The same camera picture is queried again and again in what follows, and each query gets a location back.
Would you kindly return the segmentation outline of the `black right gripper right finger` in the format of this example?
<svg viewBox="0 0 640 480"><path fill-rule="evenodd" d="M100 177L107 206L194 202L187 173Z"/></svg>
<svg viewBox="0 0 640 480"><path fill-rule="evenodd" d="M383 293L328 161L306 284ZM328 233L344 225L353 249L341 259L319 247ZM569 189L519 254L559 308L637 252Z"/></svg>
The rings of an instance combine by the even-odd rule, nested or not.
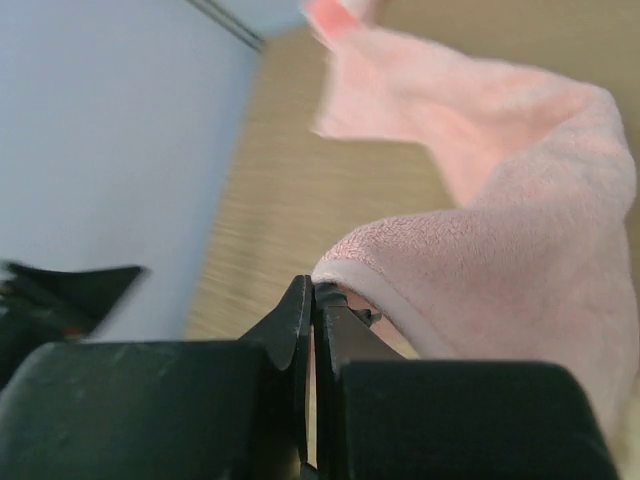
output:
<svg viewBox="0 0 640 480"><path fill-rule="evenodd" d="M547 362L407 360L315 289L322 479L615 479L574 377Z"/></svg>

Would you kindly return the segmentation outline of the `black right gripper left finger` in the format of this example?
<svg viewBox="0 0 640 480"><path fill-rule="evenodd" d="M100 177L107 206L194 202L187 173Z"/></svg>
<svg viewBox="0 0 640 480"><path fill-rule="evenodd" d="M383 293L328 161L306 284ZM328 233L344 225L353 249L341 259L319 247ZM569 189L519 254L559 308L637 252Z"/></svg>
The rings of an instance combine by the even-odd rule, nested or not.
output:
<svg viewBox="0 0 640 480"><path fill-rule="evenodd" d="M313 287L236 340L48 343L1 392L5 479L310 479Z"/></svg>

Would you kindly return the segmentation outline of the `large pink towel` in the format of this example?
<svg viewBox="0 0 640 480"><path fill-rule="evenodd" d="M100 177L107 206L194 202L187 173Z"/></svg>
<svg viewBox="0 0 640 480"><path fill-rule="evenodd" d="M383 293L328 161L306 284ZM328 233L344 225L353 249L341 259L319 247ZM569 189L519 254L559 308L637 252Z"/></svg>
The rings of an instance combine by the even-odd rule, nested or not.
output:
<svg viewBox="0 0 640 480"><path fill-rule="evenodd" d="M377 27L371 1L313 1L330 53L318 134L423 145L450 210L357 228L316 265L425 358L567 368L601 428L639 369L625 217L636 171L605 89Z"/></svg>

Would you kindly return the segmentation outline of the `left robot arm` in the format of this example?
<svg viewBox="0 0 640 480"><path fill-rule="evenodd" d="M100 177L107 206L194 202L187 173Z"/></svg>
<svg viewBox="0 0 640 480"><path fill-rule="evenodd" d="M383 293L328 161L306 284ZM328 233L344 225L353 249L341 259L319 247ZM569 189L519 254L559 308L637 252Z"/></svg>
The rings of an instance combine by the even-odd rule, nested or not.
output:
<svg viewBox="0 0 640 480"><path fill-rule="evenodd" d="M75 272L4 262L1 272L1 385L40 346L97 330L147 269L125 265Z"/></svg>

